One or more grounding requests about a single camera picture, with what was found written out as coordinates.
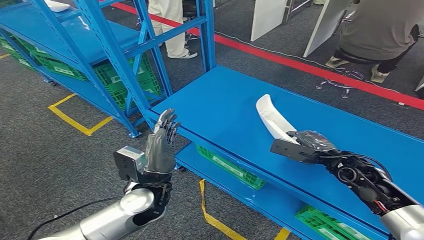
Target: black cable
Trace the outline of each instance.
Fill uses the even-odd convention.
[[[62,215],[60,215],[58,217],[52,218],[52,219],[50,219],[48,221],[45,221],[45,222],[41,223],[40,225],[38,225],[34,230],[32,230],[31,234],[28,236],[28,238],[26,240],[31,240],[34,237],[34,235],[36,234],[36,232],[38,230],[40,230],[40,228],[42,228],[44,225],[47,225],[47,224],[49,224],[51,222],[54,222],[54,221],[56,221],[58,219],[61,219],[61,218],[65,217],[65,216],[67,216],[67,215],[69,215],[69,214],[71,214],[73,212],[76,212],[76,211],[78,211],[80,209],[83,209],[83,208],[88,207],[88,206],[93,205],[93,204],[97,204],[97,203],[101,203],[101,202],[106,202],[106,201],[110,201],[110,200],[114,200],[114,199],[120,199],[120,198],[122,198],[122,196],[115,196],[115,197],[105,198],[105,199],[102,199],[102,200],[92,201],[90,203],[87,203],[85,205],[82,205],[80,207],[77,207],[77,208],[75,208],[73,210],[70,210],[70,211],[68,211],[68,212],[66,212],[66,213],[64,213],[64,214],[62,214]]]
[[[374,158],[370,157],[370,156],[366,156],[366,155],[362,155],[362,154],[346,154],[346,155],[338,155],[338,156],[320,156],[320,158],[323,159],[337,159],[337,158],[342,158],[342,157],[361,157],[361,158],[365,158],[365,159],[369,159],[371,161],[373,161],[374,163],[376,163],[387,175],[388,179],[390,181],[393,181],[392,176],[390,175],[389,171],[387,170],[387,168],[381,164],[381,162],[375,160]]]

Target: gray sweater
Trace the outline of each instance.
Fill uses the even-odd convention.
[[[424,18],[424,0],[361,0],[339,46],[370,60],[398,57],[414,42],[411,29]]]

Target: yellow floor tape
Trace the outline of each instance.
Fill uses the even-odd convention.
[[[99,122],[98,124],[96,124],[95,126],[93,126],[92,128],[87,128],[87,127],[79,124],[77,121],[75,121],[74,119],[70,118],[64,112],[62,112],[61,110],[59,110],[59,108],[57,108],[58,105],[64,103],[65,101],[69,100],[70,98],[72,98],[75,95],[76,94],[73,93],[73,94],[65,97],[64,99],[56,102],[55,104],[52,104],[52,105],[48,106],[48,109],[50,109],[54,114],[56,114],[63,121],[67,122],[69,125],[71,125],[72,127],[78,129],[80,132],[82,132],[83,134],[85,134],[87,136],[91,136],[99,128],[103,127],[105,124],[109,123],[112,119],[114,119],[113,117],[108,116],[107,118],[105,118],[104,120],[102,120],[101,122]]]
[[[204,219],[206,220],[206,222],[214,226],[221,232],[223,232],[227,237],[229,237],[232,240],[247,240],[242,235],[238,234],[237,232],[235,232],[234,230],[232,230],[231,228],[229,228],[228,226],[220,222],[218,219],[214,218],[213,216],[209,215],[206,212],[205,180],[204,179],[199,181],[199,187],[200,187],[200,194],[201,194],[201,209],[203,211]],[[274,240],[286,240],[289,234],[290,234],[289,230],[285,228],[281,228],[281,230],[279,231],[279,233],[277,234]]]
[[[4,55],[1,55],[0,56],[0,59],[4,59],[5,57],[9,57],[10,56],[10,54],[8,53],[8,54],[4,54]]]
[[[274,240],[286,240],[290,235],[290,231],[285,229],[284,227],[281,228],[277,236],[274,238]]]
[[[232,240],[246,240],[242,235],[238,234],[231,228],[227,227],[225,224],[220,222],[218,219],[214,218],[213,216],[209,215],[206,212],[206,203],[205,203],[205,180],[202,179],[199,181],[200,186],[200,194],[201,194],[201,209],[203,210],[204,219],[206,222],[221,232],[223,232],[225,235],[227,235]]]

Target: blue shelving unit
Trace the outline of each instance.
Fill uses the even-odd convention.
[[[139,134],[135,125],[141,121],[131,123],[128,120],[134,110],[127,105],[126,110],[121,111],[91,69],[93,64],[109,59],[128,90],[127,103],[135,101],[151,128],[163,110],[174,108],[178,121],[182,123],[178,133],[255,174],[266,184],[260,190],[250,188],[200,157],[194,143],[177,154],[178,164],[303,239],[322,239],[295,218],[295,213],[304,204],[316,207],[373,240],[386,240],[388,233],[378,217],[322,166],[301,164],[270,152],[273,138],[255,108],[256,101],[264,94],[271,95],[276,108],[297,129],[317,130],[340,149],[378,159],[388,168],[396,184],[424,202],[424,192],[416,179],[421,175],[424,162],[414,161],[414,167],[398,164],[399,160],[416,159],[417,150],[424,149],[424,141],[217,66],[212,0],[197,0],[195,19],[159,36],[154,34],[145,0],[134,0],[141,19],[140,31],[105,19],[101,8],[114,2],[117,0],[101,3],[75,0],[78,9],[60,14],[51,12],[43,0],[5,7],[0,9],[0,34],[21,54],[24,54],[22,49],[7,37],[5,31],[81,70],[90,82],[75,81],[37,67],[46,79],[61,83],[114,116],[128,128],[130,136],[135,137]],[[194,27],[200,31],[204,74],[173,93],[158,45]],[[131,69],[127,63],[128,58],[135,57],[134,65],[138,66],[141,54],[147,50],[151,50],[165,97],[154,107],[146,100],[148,93],[138,86],[137,67]],[[25,55],[25,59],[35,66],[30,56]]]
[[[139,132],[136,126],[144,118],[139,118],[133,122],[129,118],[136,112],[148,110],[153,102],[162,100],[173,93],[158,44],[194,27],[199,27],[202,30],[209,23],[206,21],[207,16],[204,7],[206,5],[200,1],[198,18],[184,26],[155,36],[144,0],[134,2],[141,19],[140,31],[107,21],[101,8],[116,2],[119,1],[76,0],[77,8],[70,8],[60,13],[52,12],[43,0],[29,0],[28,2],[6,6],[0,8],[0,35],[36,71],[44,76],[46,82],[57,82],[78,94],[81,98],[121,122],[128,129],[131,137],[137,137]],[[89,81],[79,82],[52,73],[43,66],[37,66],[32,57],[27,55],[8,37],[6,31],[78,69],[87,76]],[[202,47],[205,50],[210,49],[209,45],[205,40],[202,40]],[[147,50],[152,52],[162,83],[163,96],[156,96],[142,90],[137,82],[136,73],[141,56]],[[135,58],[133,68],[128,64],[129,58]],[[124,110],[121,110],[115,103],[93,71],[92,67],[104,60],[111,62],[128,91],[127,104]],[[132,101],[135,102],[136,107],[131,107]]]

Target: robotic arm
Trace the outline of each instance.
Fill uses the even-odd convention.
[[[120,178],[128,181],[120,201],[41,240],[119,240],[161,219],[172,190],[176,117],[171,108],[160,115],[146,153],[130,146],[113,153]]]
[[[176,117],[171,108],[160,115],[148,136],[146,153],[129,146],[114,152],[119,176],[128,181],[120,201],[41,240],[119,240],[162,218],[172,190],[173,146],[180,125],[173,123]],[[424,240],[423,206],[392,182],[383,165],[365,155],[339,151],[313,131],[287,134],[297,143],[275,139],[271,152],[305,164],[324,165],[381,217],[397,240]]]
[[[305,164],[321,164],[376,215],[397,240],[424,240],[424,208],[392,182],[368,156],[339,151],[314,131],[289,131],[298,144],[275,139],[271,152]],[[369,160],[376,162],[375,167]]]

